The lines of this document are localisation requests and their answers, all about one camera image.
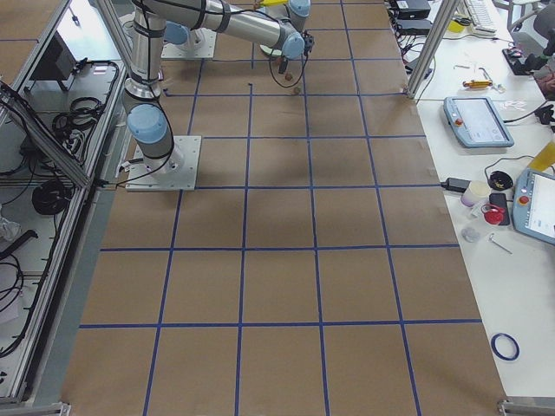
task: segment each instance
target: keyboard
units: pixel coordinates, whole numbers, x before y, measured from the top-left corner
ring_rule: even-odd
[[[486,6],[486,1],[489,0],[462,0],[463,13],[465,13],[470,20],[470,31],[478,36],[494,37],[497,32],[495,23],[489,16],[489,10]]]

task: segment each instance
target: metal pole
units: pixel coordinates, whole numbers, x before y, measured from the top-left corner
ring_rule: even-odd
[[[98,11],[102,16],[102,20],[106,24],[106,29],[112,36],[115,47],[118,49],[120,58],[125,65],[128,72],[131,71],[133,61],[131,59],[131,40],[127,37],[123,28],[121,27],[120,19],[115,11],[114,5],[111,0],[96,0]]]
[[[70,411],[70,405],[65,403],[55,403],[50,406],[13,407],[11,409],[3,409],[0,410],[0,416],[69,416]]]
[[[50,132],[44,132],[36,124],[35,120],[29,117],[24,108],[21,108],[17,102],[11,101],[8,94],[0,90],[0,100],[10,103],[18,114],[12,112],[9,108],[6,111],[11,119],[23,130],[25,127],[32,135],[31,139],[36,146],[41,149],[44,154],[54,160],[56,166],[60,168],[64,175],[66,175],[76,186],[86,187],[92,182],[92,179],[87,176],[79,165],[77,160],[73,159],[63,148],[57,144],[56,139]]]
[[[554,407],[527,406],[517,405],[511,402],[499,403],[499,409],[504,415],[515,414],[521,416],[553,416],[555,415]]]
[[[428,71],[430,62],[434,59],[435,51],[440,46],[441,38],[447,30],[447,26],[453,18],[454,12],[459,5],[460,0],[443,0],[441,2],[440,9],[437,12],[437,16],[434,19],[434,26],[430,30],[430,34],[424,43],[424,48],[420,53],[418,58],[418,63],[410,76],[407,85],[407,96],[408,98],[414,98],[418,87],[424,80],[424,75]]]

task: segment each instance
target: white table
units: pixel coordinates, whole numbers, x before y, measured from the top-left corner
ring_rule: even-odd
[[[510,39],[503,20],[499,22],[502,29],[498,37]],[[446,36],[457,35],[447,32]],[[544,101],[531,77],[512,74],[500,53],[505,47],[506,42],[467,37],[444,40],[436,53],[436,74],[424,91],[418,110],[441,180],[485,180],[484,167],[502,157],[535,155],[552,137],[551,129],[531,116],[508,125],[515,141],[513,147],[466,149],[447,124],[442,101],[449,95],[489,96],[504,119],[524,115]],[[456,64],[471,68],[454,68]],[[474,67],[485,67],[496,83],[506,87],[506,92],[464,90],[461,83],[472,79]],[[524,107],[508,107],[508,101],[520,101]],[[502,161],[488,171],[502,170],[516,180],[528,163],[529,159]],[[483,216],[472,217],[471,210],[460,202],[460,194],[445,192],[445,199],[488,337],[504,332],[520,346],[516,361],[495,358],[506,394],[555,397],[555,246],[522,235],[512,226],[493,226]],[[462,238],[460,231],[467,226],[482,235],[480,241],[469,243]],[[487,241],[491,232],[512,255]]]

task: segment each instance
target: black power adapter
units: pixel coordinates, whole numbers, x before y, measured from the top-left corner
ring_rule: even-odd
[[[432,23],[428,19],[397,19],[396,23],[397,31],[402,36],[426,36],[432,29]]]
[[[465,193],[465,190],[468,188],[469,185],[469,180],[458,178],[447,178],[445,182],[441,182],[442,188],[458,193]]]

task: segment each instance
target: metal rack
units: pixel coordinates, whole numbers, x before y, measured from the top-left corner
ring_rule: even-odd
[[[0,348],[10,345],[13,337],[21,333],[25,322],[28,321],[28,316],[29,321],[21,343],[13,353],[0,359],[0,374],[2,375],[0,404],[19,403],[25,394],[29,394],[29,371],[31,371],[31,366],[36,359],[35,355],[38,351],[42,330],[45,325],[50,324],[46,320],[49,310],[53,306],[54,294],[59,289],[58,283],[60,282],[62,269],[65,266],[66,256],[74,240],[75,229],[82,215],[83,206],[90,194],[95,170],[101,157],[101,150],[105,146],[107,137],[116,129],[119,108],[121,108],[119,96],[125,78],[125,69],[121,62],[116,63],[117,70],[111,66],[101,68],[101,64],[88,65],[75,75],[71,89],[68,92],[61,91],[55,81],[29,82],[29,78],[50,39],[56,32],[56,28],[68,6],[69,0],[59,2],[50,21],[41,33],[37,46],[33,49],[31,56],[24,63],[11,86],[29,102],[47,125],[51,122],[54,114],[68,111],[72,100],[81,96],[95,97],[101,102],[105,102],[106,106],[95,125],[94,132],[88,138],[88,151],[82,163],[76,163],[73,160],[70,166],[66,164],[69,167],[63,163],[59,164],[62,171],[73,179],[73,186],[75,187],[68,208],[63,215],[60,214],[59,218],[38,214],[31,204],[32,190],[43,183],[44,178],[25,170],[11,175],[8,179],[0,179],[0,201],[10,200],[23,192],[21,197],[3,208],[2,214],[9,220],[21,224],[22,231],[34,230],[38,234],[37,239],[29,240],[14,253],[21,261],[25,284],[16,302],[16,310],[13,311],[15,318],[6,323],[0,323]],[[114,85],[112,94],[107,97],[106,93],[110,82],[113,82]],[[21,123],[20,120],[17,120],[17,117],[10,117],[7,111],[0,108],[0,136],[3,139],[3,157],[0,159],[0,170],[11,169],[21,159],[19,149],[26,140],[26,134],[16,126],[17,122]],[[41,150],[51,145],[51,142],[49,142],[51,138],[44,137],[39,131],[33,131],[32,128],[29,130],[35,136],[33,141]],[[56,158],[55,153],[45,153],[51,159]],[[2,241],[0,250],[4,250],[8,245],[7,242]],[[4,276],[8,273],[7,270],[0,271],[4,273]],[[29,307],[33,303],[35,306],[32,314],[30,314]]]

